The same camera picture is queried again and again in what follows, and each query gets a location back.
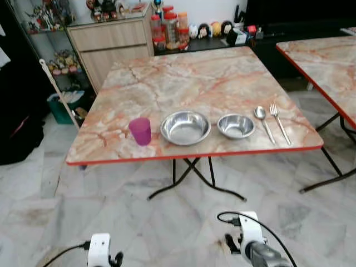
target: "steel fork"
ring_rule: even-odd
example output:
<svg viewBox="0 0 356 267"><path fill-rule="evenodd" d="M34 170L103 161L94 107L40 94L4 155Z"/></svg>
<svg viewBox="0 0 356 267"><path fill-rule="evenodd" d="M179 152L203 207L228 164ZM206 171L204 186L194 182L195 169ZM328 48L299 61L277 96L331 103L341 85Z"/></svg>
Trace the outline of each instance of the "steel fork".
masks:
<svg viewBox="0 0 356 267"><path fill-rule="evenodd" d="M287 141L287 144L290 146L291 142L289 140L289 137L288 137L287 133L284 130L284 127L283 127L282 123L280 122L280 119L278 117L277 106L276 106L275 103L272 103L272 104L269 105L269 111L271 112L271 115L273 117L275 117L275 119L277 120L278 125L279 125L280 129L282 130L283 136L284 136L285 140Z"/></svg>

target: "white wall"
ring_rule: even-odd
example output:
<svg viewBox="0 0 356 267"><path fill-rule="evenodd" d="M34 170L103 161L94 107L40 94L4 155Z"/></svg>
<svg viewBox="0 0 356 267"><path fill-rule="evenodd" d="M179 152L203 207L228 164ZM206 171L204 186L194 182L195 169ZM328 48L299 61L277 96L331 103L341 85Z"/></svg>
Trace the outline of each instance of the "white wall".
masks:
<svg viewBox="0 0 356 267"><path fill-rule="evenodd" d="M138 0L126 0L127 3L138 3ZM85 0L72 0L71 4L77 17L89 12ZM189 23L201 24L213 21L233 22L236 5L246 11L247 0L165 0L164 5L173 5L174 11L187 12Z"/></svg>

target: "pink plastic cup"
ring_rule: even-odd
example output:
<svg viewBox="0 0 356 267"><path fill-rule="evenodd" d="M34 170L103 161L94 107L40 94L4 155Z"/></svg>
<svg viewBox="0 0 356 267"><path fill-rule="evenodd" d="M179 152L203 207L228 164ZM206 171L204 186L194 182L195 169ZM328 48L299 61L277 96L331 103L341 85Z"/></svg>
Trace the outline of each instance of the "pink plastic cup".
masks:
<svg viewBox="0 0 356 267"><path fill-rule="evenodd" d="M136 118L132 120L128 128L140 146L146 146L151 142L151 124L147 118Z"/></svg>

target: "black metal table leg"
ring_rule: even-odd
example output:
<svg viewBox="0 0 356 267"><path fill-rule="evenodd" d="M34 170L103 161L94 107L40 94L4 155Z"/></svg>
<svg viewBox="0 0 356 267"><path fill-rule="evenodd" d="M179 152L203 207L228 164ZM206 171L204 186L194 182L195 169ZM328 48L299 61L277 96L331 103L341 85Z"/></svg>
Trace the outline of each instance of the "black metal table leg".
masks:
<svg viewBox="0 0 356 267"><path fill-rule="evenodd" d="M340 125L341 128L345 131L345 133L348 135L348 137L354 142L354 144L356 145L356 139L355 137L352 136L352 134L356 135L356 131L347 129L345 126L345 121L344 118L340 117Z"/></svg>
<svg viewBox="0 0 356 267"><path fill-rule="evenodd" d="M247 201L247 198L241 196L240 194L236 193L236 192L233 192L233 191L230 191L228 189L223 189L223 188L219 188L217 186L215 186L215 178L214 178L214 172L213 172L213 169L212 169L212 164L211 164L211 158L208 157L209 159L209 166L210 166L210 173L211 173L211 179L212 179L212 184L209 183L207 181L207 179L201 174L201 172L195 167L195 166L192 166L191 162L188 160L188 159L184 159L184 161L192 167L193 171L197 174L197 176L202 179L202 181L210 188L212 189L215 189L217 191L220 191L220 192L224 192L224 193L228 193L228 194L232 194L236 197L238 197L239 199L241 199L243 202L246 202Z"/></svg>
<svg viewBox="0 0 356 267"><path fill-rule="evenodd" d="M340 176L338 176L336 178L333 178L333 179L330 179L330 180L327 180L327 181L323 181L323 182L319 182L319 183L317 183L315 185L308 186L308 187L306 187L304 189L301 189L299 192L301 194L303 194L305 192L308 192L308 191L310 191L312 189L321 187L323 185L329 185L329 184L332 184L334 182L338 182L338 181L344 180L344 179L346 179L346 178L348 178L348 177L350 177L350 176L352 176L354 174L356 174L356 169L353 169L352 171L348 172L347 174L340 175Z"/></svg>
<svg viewBox="0 0 356 267"><path fill-rule="evenodd" d="M193 162L191 162L189 159L184 159L184 161L188 164L188 169L186 169L186 171L182 174L182 176L176 181L176 177L175 177L175 173L176 173L176 170L175 170L175 167L176 167L176 162L175 160L173 160L173 184L170 185L170 186L167 186L165 188L162 188L156 192L154 192L152 195L150 195L147 200L151 200L153 199L156 195L158 195L159 193L162 193L166 190L169 190L169 189L172 189L174 188L175 186L177 186L178 184L180 184L183 179L187 176L187 174L193 170L200 179L202 179L202 181L207 185L209 186L210 188L212 189L215 189L217 191L221 191L221 192L224 192L224 193L228 193L228 194L232 194L236 197L238 197L239 199L241 199L242 201L246 202L247 199L241 195L239 195L238 193L236 192L233 192L233 191L230 191L230 190L227 190L227 189L223 189L223 188L219 188L215 185L215 177L214 177L214 171L212 169L212 162L211 162L211 157L208 157L209 159L209 168L210 168L210 175L211 175L211 181L212 181L212 184L209 183L207 181L206 178L204 178L204 176L201 174L201 172L195 167L195 165L197 164L197 162L200 160L199 157L197 157Z"/></svg>
<svg viewBox="0 0 356 267"><path fill-rule="evenodd" d="M153 194L151 194L148 198L147 198L147 200L151 200L151 199L153 199L156 195L158 195L159 193L162 193L162 192L164 192L164 191L167 191L167 190L169 190L169 189L172 189L173 187L176 187L178 184L180 184L182 181L183 181L183 179L188 175L188 173L191 171L191 169L194 167L194 165L195 164L197 164L197 162L200 160L200 158L199 157L197 157L193 162L192 162L192 166L189 166L188 167L188 169L186 169L185 170L185 172L182 174L182 176L178 179L178 181L175 181L175 177L174 177L174 179L173 179L173 184L171 184L171 185L169 185L169 186L167 186L167 187L164 187L164 188L162 188L162 189L160 189L160 190L157 190L156 192L154 192Z"/></svg>
<svg viewBox="0 0 356 267"><path fill-rule="evenodd" d="M343 173L340 171L338 165L335 163L333 158L326 151L325 147L322 147L322 152L324 153L325 157L327 157L327 159L329 160L330 164L334 167L334 170L338 173L338 175L341 176Z"/></svg>
<svg viewBox="0 0 356 267"><path fill-rule="evenodd" d="M329 125L332 121L334 121L339 116L340 116L339 113L335 114L332 118L328 119L325 123L323 123L321 126L319 126L317 128L317 131L321 131L323 128L325 128L327 125ZM340 116L340 126L345 131L345 133L348 135L348 137L356 144L356 139L354 136L352 136L352 134L356 134L356 131L350 130L345 127L344 118L342 116ZM322 152L324 153L325 157L327 157L327 159L329 160L331 165L334 167L335 171L338 173L339 176L336 178L333 178L333 179L329 179L327 181L323 181L323 182L316 183L314 185L307 186L306 188L299 190L299 192L301 194L308 192L310 190L316 189L318 187L324 186L324 185L329 185L334 182L344 180L344 179L356 174L356 169L353 169L353 170L347 172L346 174L343 174L340 171L338 165L335 163L335 161L332 159L332 157L329 155L329 153L326 151L326 149L324 147L322 147Z"/></svg>
<svg viewBox="0 0 356 267"><path fill-rule="evenodd" d="M330 123L332 123L334 120L336 120L338 117L340 116L339 113L336 113L333 117L331 117L330 119L328 119L327 121L325 121L322 125L320 125L319 127L316 128L316 131L319 132L321 131L323 128L327 127Z"/></svg>

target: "cabinet drawer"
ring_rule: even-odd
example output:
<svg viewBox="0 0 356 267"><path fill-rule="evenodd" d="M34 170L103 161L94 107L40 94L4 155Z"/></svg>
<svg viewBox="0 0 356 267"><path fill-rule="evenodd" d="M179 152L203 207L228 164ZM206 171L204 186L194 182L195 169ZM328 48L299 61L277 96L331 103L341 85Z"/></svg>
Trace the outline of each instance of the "cabinet drawer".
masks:
<svg viewBox="0 0 356 267"><path fill-rule="evenodd" d="M101 89L107 74L115 62L148 56L149 50L147 46L81 53L81 58L97 93Z"/></svg>
<svg viewBox="0 0 356 267"><path fill-rule="evenodd" d="M146 36L142 21L70 30L79 51L142 45Z"/></svg>

